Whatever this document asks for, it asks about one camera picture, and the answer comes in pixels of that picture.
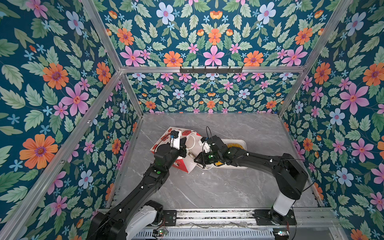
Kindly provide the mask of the metal food tongs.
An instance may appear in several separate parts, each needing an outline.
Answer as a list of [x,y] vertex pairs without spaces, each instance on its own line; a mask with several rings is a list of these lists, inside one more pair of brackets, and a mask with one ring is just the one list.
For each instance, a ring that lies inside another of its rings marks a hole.
[[197,158],[193,153],[188,153],[188,156],[193,160]]

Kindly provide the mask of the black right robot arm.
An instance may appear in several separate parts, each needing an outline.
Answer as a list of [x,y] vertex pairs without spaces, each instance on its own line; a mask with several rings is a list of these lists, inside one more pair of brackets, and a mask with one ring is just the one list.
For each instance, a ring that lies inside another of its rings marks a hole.
[[271,215],[285,217],[304,191],[308,173],[290,154],[268,156],[252,153],[235,146],[228,146],[218,136],[205,139],[199,153],[192,154],[194,162],[206,167],[223,165],[266,172],[275,177],[279,187]]

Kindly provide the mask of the red white paper bag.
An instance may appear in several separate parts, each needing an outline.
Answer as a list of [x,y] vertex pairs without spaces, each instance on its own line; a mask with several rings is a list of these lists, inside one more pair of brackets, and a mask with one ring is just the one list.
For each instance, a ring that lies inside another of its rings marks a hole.
[[207,161],[202,161],[199,157],[201,153],[209,151],[206,138],[194,130],[169,127],[159,140],[150,149],[155,158],[162,163],[165,161],[163,156],[170,151],[171,158],[176,159],[172,166],[176,169],[190,173],[194,168],[204,168],[210,166]]

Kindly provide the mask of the large orange ring bread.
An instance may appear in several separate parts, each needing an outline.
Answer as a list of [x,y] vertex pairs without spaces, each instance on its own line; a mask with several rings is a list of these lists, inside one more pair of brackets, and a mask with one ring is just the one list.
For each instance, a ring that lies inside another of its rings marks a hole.
[[240,144],[237,144],[237,143],[228,143],[227,147],[228,148],[240,148],[240,149],[244,150],[244,147]]

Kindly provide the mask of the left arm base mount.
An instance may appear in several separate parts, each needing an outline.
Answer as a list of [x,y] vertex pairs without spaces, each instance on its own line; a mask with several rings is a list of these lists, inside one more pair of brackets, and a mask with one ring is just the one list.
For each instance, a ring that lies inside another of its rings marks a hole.
[[152,227],[165,225],[166,227],[176,226],[178,212],[176,210],[161,210],[156,213],[155,220],[150,224]]

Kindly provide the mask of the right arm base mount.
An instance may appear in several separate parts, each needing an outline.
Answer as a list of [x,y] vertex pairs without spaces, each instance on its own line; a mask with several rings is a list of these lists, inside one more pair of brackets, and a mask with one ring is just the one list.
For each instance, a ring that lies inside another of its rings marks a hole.
[[297,224],[293,209],[289,210],[285,216],[273,209],[254,210],[253,217],[259,226],[295,226]]

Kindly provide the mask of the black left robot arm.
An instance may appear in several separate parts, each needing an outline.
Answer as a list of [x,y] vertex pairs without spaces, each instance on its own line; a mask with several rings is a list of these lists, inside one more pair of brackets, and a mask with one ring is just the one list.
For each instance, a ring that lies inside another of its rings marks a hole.
[[178,138],[160,145],[154,154],[155,161],[136,188],[106,214],[97,213],[92,219],[87,239],[131,240],[147,225],[160,222],[162,205],[147,199],[167,181],[174,162],[187,155],[186,141]]

